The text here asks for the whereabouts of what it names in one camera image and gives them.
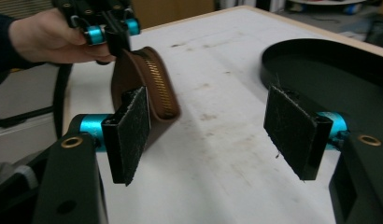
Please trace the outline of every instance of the human hand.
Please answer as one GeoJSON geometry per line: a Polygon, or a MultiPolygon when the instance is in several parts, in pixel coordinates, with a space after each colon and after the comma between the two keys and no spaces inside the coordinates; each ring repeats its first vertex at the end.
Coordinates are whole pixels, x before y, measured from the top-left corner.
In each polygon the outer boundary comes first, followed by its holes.
{"type": "Polygon", "coordinates": [[[31,63],[112,62],[107,44],[89,46],[78,29],[68,26],[57,9],[11,23],[9,36],[15,50],[31,63]]]}

